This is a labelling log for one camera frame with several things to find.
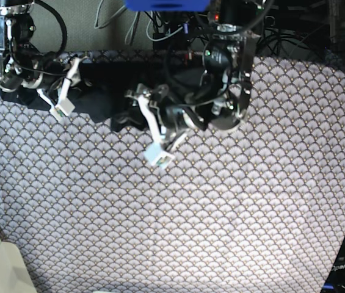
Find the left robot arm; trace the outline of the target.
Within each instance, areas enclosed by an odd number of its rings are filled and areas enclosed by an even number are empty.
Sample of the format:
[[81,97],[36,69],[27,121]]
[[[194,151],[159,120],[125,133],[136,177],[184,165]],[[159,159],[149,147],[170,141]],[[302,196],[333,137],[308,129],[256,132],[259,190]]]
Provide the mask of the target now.
[[222,1],[219,18],[204,22],[195,36],[207,35],[202,65],[173,72],[172,48],[163,60],[163,79],[139,83],[125,93],[139,110],[151,134],[144,152],[148,163],[166,168],[191,129],[214,126],[233,131],[243,124],[252,92],[252,65],[264,19],[273,1]]

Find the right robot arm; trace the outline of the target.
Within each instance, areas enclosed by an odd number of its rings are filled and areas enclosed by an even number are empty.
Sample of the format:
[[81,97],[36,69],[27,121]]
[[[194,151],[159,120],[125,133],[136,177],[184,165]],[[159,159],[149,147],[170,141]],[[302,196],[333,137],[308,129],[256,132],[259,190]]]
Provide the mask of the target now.
[[[31,38],[36,30],[30,8],[37,4],[57,20],[62,41],[57,51],[40,52]],[[59,60],[67,45],[67,27],[61,15],[43,1],[0,1],[0,89],[14,93],[31,89],[50,106],[57,121],[75,110],[68,94],[80,80],[82,58],[73,57],[69,63]]]

